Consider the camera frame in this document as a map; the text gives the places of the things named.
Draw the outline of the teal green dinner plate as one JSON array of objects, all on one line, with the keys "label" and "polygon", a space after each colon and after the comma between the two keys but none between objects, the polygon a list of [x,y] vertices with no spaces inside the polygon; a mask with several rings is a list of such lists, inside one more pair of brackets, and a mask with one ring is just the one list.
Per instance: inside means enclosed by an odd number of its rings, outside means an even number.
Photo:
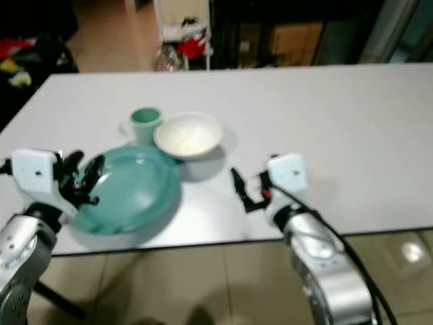
[{"label": "teal green dinner plate", "polygon": [[155,146],[121,146],[100,154],[104,164],[72,225],[96,235],[124,234],[149,225],[179,201],[177,162]]}]

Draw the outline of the white ceramic bowl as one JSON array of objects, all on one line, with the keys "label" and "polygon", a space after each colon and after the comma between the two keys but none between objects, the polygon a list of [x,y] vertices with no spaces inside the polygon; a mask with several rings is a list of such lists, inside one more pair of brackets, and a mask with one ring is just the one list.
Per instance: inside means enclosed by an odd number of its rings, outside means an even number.
[{"label": "white ceramic bowl", "polygon": [[176,160],[200,160],[214,151],[225,128],[203,112],[180,112],[162,121],[154,130],[154,143]]}]

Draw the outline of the black table leg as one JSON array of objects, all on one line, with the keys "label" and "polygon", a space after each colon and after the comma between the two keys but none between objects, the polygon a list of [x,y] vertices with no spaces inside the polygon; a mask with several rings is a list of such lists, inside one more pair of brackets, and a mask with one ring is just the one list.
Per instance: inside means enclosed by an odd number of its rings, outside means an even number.
[{"label": "black table leg", "polygon": [[50,303],[59,307],[62,311],[68,313],[69,316],[72,316],[79,320],[84,320],[87,317],[87,313],[84,312],[81,307],[72,303],[68,299],[64,298],[62,295],[52,290],[52,288],[47,287],[43,282],[38,281],[35,284],[34,292],[48,300]]}]

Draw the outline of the colourful clothes pile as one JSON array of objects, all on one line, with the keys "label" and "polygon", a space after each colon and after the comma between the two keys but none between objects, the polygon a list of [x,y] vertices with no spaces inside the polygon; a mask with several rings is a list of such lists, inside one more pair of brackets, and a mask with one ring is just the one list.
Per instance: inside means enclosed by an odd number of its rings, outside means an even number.
[{"label": "colourful clothes pile", "polygon": [[49,35],[0,39],[0,71],[12,89],[38,89],[50,75],[78,73],[71,51]]}]

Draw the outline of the red cloth item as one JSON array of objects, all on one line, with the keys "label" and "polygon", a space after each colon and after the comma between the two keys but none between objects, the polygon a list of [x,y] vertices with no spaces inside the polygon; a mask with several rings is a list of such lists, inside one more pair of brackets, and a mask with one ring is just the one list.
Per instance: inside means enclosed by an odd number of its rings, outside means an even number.
[{"label": "red cloth item", "polygon": [[206,37],[186,37],[176,46],[177,53],[188,60],[205,56],[207,50]]}]

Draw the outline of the black cabinet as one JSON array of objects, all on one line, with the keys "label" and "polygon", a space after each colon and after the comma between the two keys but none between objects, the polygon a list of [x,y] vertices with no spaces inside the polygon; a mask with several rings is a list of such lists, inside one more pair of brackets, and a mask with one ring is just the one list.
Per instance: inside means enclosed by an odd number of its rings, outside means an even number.
[{"label": "black cabinet", "polygon": [[282,67],[269,52],[278,24],[324,22],[312,66],[355,64],[384,0],[212,0],[212,67]]}]

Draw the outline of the brown cardboard box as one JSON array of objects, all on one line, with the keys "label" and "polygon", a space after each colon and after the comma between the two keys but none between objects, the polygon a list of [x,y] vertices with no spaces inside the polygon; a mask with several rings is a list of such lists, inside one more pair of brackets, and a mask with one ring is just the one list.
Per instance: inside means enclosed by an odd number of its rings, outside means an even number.
[{"label": "brown cardboard box", "polygon": [[323,25],[324,22],[275,25],[269,52],[281,59],[282,67],[309,67],[313,64]]}]

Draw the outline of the white shelf rack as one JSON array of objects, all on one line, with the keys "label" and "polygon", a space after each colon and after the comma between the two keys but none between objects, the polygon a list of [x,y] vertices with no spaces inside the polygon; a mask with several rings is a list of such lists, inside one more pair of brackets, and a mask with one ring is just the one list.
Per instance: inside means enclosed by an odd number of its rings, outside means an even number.
[{"label": "white shelf rack", "polygon": [[161,44],[180,45],[188,39],[195,49],[203,49],[198,56],[198,69],[210,70],[213,47],[210,19],[210,0],[154,0],[154,9]]}]

